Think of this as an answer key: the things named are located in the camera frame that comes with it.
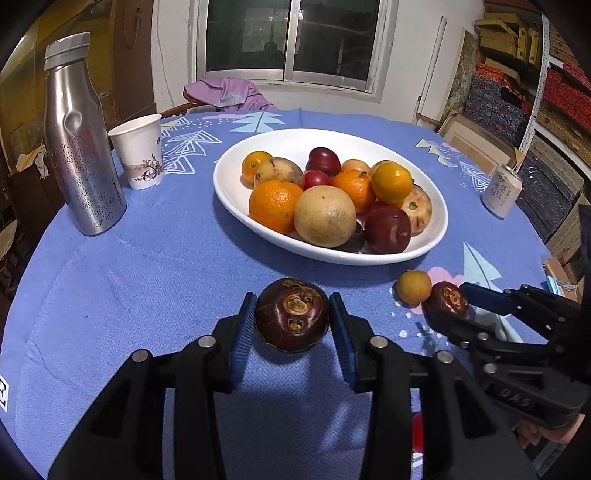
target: white bowl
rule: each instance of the white bowl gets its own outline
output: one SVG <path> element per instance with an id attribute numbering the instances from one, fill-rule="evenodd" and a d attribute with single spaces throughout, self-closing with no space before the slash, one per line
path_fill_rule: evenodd
<path id="1" fill-rule="evenodd" d="M 308 153 L 316 147 L 327 147 L 340 158 L 341 163 L 349 158 L 358 158 L 370 166 L 380 160 L 394 160 L 407 168 L 415 183 L 431 197 L 433 218 L 425 231 L 411 238 L 407 249 L 400 254 L 372 255 L 352 254 L 316 247 L 296 238 L 282 235 L 255 222 L 248 216 L 248 199 L 252 189 L 246 187 L 241 179 L 241 166 L 244 158 L 255 150 L 264 150 L 274 157 L 289 158 L 302 170 L 306 169 Z M 213 172 L 213 185 L 224 207 L 261 237 L 271 243 L 304 257 L 341 265 L 385 265 L 405 262 L 420 257 L 437 245 L 447 230 L 447 206 L 439 189 L 420 168 L 401 155 L 377 143 L 353 135 L 294 128 L 267 132 L 242 140 L 230 147 L 217 161 Z"/>

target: bottle cap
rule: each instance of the bottle cap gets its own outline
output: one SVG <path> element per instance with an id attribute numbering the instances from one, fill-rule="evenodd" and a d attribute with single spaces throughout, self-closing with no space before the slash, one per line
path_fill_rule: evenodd
<path id="1" fill-rule="evenodd" d="M 45 68 L 49 70 L 65 65 L 88 55 L 90 32 L 77 33 L 69 37 L 60 38 L 47 46 L 45 50 Z"/>

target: dark red apple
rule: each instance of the dark red apple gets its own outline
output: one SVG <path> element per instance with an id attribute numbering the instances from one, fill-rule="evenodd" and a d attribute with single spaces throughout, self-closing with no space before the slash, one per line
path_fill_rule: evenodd
<path id="1" fill-rule="evenodd" d="M 308 170 L 304 173 L 304 190 L 307 190 L 318 185 L 331 186 L 329 176 L 321 170 Z"/>
<path id="2" fill-rule="evenodd" d="M 390 205 L 388 205 L 387 203 L 384 202 L 373 202 L 369 207 L 367 212 L 365 212 L 367 215 L 371 215 L 377 211 L 379 211 L 380 209 L 384 208 L 384 207 L 389 207 Z"/>
<path id="3" fill-rule="evenodd" d="M 339 157 L 329 148 L 316 147 L 308 155 L 306 170 L 320 170 L 333 178 L 340 172 Z"/>
<path id="4" fill-rule="evenodd" d="M 404 252 L 411 237 L 410 218 L 402 209 L 388 205 L 375 210 L 365 221 L 365 238 L 379 254 Z"/>
<path id="5" fill-rule="evenodd" d="M 255 326 L 264 341 L 285 353 L 299 353 L 317 344 L 329 326 L 330 304 L 316 285 L 282 278 L 261 292 Z"/>
<path id="6" fill-rule="evenodd" d="M 427 310 L 444 310 L 464 318 L 470 309 L 460 289 L 448 281 L 435 283 L 431 295 L 423 302 L 423 306 L 425 305 Z"/>

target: window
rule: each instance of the window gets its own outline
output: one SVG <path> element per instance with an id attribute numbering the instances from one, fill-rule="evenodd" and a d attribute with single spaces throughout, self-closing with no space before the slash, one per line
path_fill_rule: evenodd
<path id="1" fill-rule="evenodd" d="M 394 26 L 386 18 L 396 10 L 395 0 L 209 0 L 206 17 L 200 12 L 197 68 L 201 77 L 371 93 L 381 59 L 389 59 Z"/>

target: yellow citrus fruit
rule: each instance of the yellow citrus fruit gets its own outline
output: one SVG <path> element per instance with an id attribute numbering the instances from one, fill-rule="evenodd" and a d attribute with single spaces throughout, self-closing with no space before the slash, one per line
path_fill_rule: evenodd
<path id="1" fill-rule="evenodd" d="M 376 169 L 371 186 L 378 200 L 400 207 L 413 190 L 413 177 L 402 165 L 387 162 Z"/>
<path id="2" fill-rule="evenodd" d="M 242 176 L 244 176 L 244 179 L 249 183 L 253 183 L 258 167 L 270 158 L 272 158 L 272 155 L 262 150 L 249 153 L 242 162 Z"/>
<path id="3" fill-rule="evenodd" d="M 396 293 L 409 305 L 418 305 L 431 294 L 431 278 L 421 270 L 408 270 L 396 282 Z"/>
<path id="4" fill-rule="evenodd" d="M 375 174 L 375 171 L 378 169 L 378 167 L 380 165 L 383 165 L 384 163 L 394 163 L 392 160 L 380 160 L 379 162 L 375 163 L 370 169 L 369 169 L 369 176 L 373 177 Z"/>
<path id="5" fill-rule="evenodd" d="M 295 230 L 294 211 L 304 191 L 295 183 L 268 180 L 252 191 L 248 201 L 250 217 L 261 225 L 287 235 Z"/>

